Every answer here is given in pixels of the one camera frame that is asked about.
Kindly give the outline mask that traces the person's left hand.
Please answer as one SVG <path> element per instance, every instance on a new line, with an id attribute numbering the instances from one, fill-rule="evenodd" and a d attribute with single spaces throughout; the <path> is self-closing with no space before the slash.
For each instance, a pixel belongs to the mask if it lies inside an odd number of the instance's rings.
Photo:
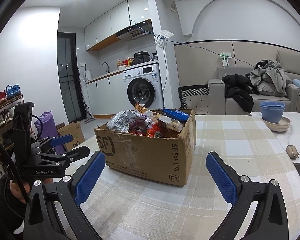
<path id="1" fill-rule="evenodd" d="M 24 182 L 23 185 L 24 185 L 24 189 L 26 190 L 26 193 L 29 193 L 31 191 L 30 185 L 27 182 Z M 24 203 L 24 204 L 26 203 L 25 199 L 23 198 L 23 195 L 21 193 L 21 189 L 19 188 L 17 183 L 10 181 L 10 191 L 22 203 Z"/>

